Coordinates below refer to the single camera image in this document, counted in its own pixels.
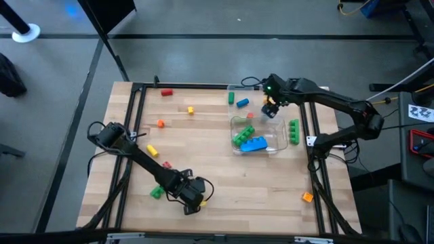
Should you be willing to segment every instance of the gray floor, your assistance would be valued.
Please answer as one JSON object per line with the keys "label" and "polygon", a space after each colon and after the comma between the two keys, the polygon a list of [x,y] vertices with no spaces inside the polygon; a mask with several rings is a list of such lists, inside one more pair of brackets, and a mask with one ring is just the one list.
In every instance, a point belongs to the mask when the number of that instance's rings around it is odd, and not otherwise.
{"label": "gray floor", "polygon": [[[28,22],[49,34],[96,33],[76,1],[8,1]],[[402,15],[366,20],[360,13],[344,17],[336,3],[286,0],[146,0],[112,33],[127,34],[288,34],[410,35]],[[358,4],[345,5],[346,9]],[[417,1],[409,4],[417,25],[432,41],[433,25]],[[0,20],[0,33],[10,33]],[[0,232],[30,232],[46,198],[58,155],[71,122],[98,40],[40,39],[18,45],[0,39],[0,52],[18,68],[28,93],[0,96],[0,143],[26,151],[23,159],[0,158]],[[111,40],[132,81],[238,83],[250,75],[306,77],[354,98],[373,93],[368,84],[394,83],[426,60],[412,53],[412,41],[307,41],[255,39],[124,39]],[[48,231],[75,227],[86,185],[86,164],[95,147],[85,129],[102,120],[117,67],[104,48],[75,136]],[[396,103],[378,106],[382,114]],[[340,126],[350,125],[337,114]],[[397,124],[397,113],[386,125]],[[385,131],[373,142],[361,142],[361,160],[369,170],[399,161],[398,131]],[[355,164],[352,175],[363,172]]]}

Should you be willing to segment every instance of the sticker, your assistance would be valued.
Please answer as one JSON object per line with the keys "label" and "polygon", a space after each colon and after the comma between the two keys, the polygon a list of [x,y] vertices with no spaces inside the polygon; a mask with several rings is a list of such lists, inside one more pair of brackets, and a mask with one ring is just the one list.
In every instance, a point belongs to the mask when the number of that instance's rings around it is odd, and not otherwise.
{"label": "sticker", "polygon": [[408,116],[425,122],[434,122],[434,110],[421,106],[408,105]]}

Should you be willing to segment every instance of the wooden table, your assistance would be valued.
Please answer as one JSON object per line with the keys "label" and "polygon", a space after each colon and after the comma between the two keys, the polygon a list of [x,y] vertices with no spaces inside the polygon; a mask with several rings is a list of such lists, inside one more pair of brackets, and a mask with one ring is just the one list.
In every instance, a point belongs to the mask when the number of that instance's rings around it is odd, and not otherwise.
{"label": "wooden table", "polygon": [[[131,86],[126,82],[114,84],[104,123],[123,123]],[[262,106],[262,92],[256,92],[255,96],[249,106]],[[195,108],[194,115],[188,115],[188,106]],[[321,132],[337,131],[331,108],[317,104],[317,114]],[[300,110],[290,105],[282,108],[279,116],[284,117],[288,126],[290,119],[300,118]],[[157,127],[158,119],[165,120],[165,128]],[[174,89],[173,96],[162,97],[159,89],[148,88],[141,121],[138,133],[149,133],[138,139],[143,151],[147,144],[152,144],[160,154],[157,162],[169,161],[180,170],[191,168],[196,176],[213,182],[216,189],[206,207],[185,216],[180,204],[151,198],[149,193],[157,185],[154,177],[133,164],[122,229],[255,235],[318,233],[314,203],[301,199],[304,192],[312,192],[302,128],[298,146],[290,144],[275,155],[234,155],[227,93],[221,89]],[[332,152],[344,157],[341,150]],[[106,200],[114,164],[112,155],[94,159],[77,226],[86,224]],[[350,225],[361,232],[347,166],[329,157],[327,167],[336,206]],[[330,232],[326,209],[323,204],[325,227]],[[110,226],[114,226],[116,210],[117,203],[113,205]]]}

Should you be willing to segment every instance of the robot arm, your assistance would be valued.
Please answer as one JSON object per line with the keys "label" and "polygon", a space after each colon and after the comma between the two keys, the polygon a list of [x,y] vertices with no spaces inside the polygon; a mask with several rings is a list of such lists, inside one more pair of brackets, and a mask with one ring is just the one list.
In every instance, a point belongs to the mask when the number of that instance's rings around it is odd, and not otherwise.
{"label": "robot arm", "polygon": [[327,158],[333,146],[354,139],[376,139],[381,132],[384,119],[368,101],[359,101],[324,90],[308,79],[284,81],[276,74],[262,80],[264,93],[272,98],[262,107],[262,112],[273,118],[280,106],[291,103],[318,102],[351,116],[354,125],[333,134],[320,134],[313,146],[313,154],[318,159]]}
{"label": "robot arm", "polygon": [[184,205],[184,214],[197,213],[203,201],[205,192],[203,178],[193,176],[191,169],[179,172],[166,169],[138,148],[137,143],[130,138],[129,131],[120,123],[109,123],[98,134],[89,135],[88,140],[104,151],[127,157],[145,168],[154,176],[155,181],[169,195],[180,198]]}

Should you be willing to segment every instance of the green lego brick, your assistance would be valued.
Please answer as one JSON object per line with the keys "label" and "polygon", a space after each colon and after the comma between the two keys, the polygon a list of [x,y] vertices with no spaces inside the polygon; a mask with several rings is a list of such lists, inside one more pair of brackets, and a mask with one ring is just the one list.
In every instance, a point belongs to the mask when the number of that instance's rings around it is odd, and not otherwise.
{"label": "green lego brick", "polygon": [[300,143],[300,125],[298,119],[290,121],[290,142],[294,145]]}
{"label": "green lego brick", "polygon": [[160,199],[161,194],[164,193],[164,189],[161,186],[157,186],[154,188],[154,190],[151,191],[150,195],[151,197],[155,198],[155,199]]}
{"label": "green lego brick", "polygon": [[238,135],[233,138],[233,143],[237,146],[241,145],[241,143],[247,141],[249,136],[251,136],[254,132],[255,129],[253,128],[253,126],[247,126],[243,129],[243,131],[239,132]]}
{"label": "green lego brick", "polygon": [[235,94],[233,92],[229,92],[228,103],[233,104],[234,99],[235,99]]}

